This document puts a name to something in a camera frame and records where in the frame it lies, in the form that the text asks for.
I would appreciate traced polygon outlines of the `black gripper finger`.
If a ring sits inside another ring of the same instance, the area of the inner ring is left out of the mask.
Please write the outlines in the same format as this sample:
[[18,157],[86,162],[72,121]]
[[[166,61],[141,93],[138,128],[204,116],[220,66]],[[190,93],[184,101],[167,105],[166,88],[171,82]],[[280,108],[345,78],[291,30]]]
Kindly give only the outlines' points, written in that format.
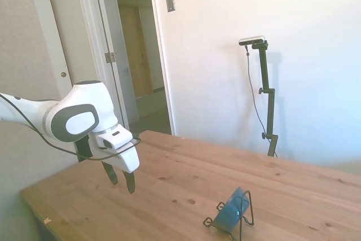
[[109,180],[112,182],[113,185],[116,185],[117,184],[117,175],[116,175],[116,172],[115,172],[113,166],[111,166],[110,164],[105,163],[105,162],[102,162],[102,166],[103,166]]
[[126,179],[126,185],[127,185],[128,192],[130,194],[134,193],[135,192],[135,175],[134,175],[134,172],[129,173],[129,172],[124,171],[124,170],[122,172],[123,172],[124,177]]

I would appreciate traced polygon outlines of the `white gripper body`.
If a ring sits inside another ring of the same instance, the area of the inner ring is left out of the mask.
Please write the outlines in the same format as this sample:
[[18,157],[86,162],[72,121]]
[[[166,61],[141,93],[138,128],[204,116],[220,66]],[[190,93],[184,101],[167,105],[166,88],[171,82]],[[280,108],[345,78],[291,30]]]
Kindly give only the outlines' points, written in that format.
[[129,173],[134,172],[140,165],[136,149],[139,141],[136,139],[90,136],[90,142],[92,153],[99,161]]

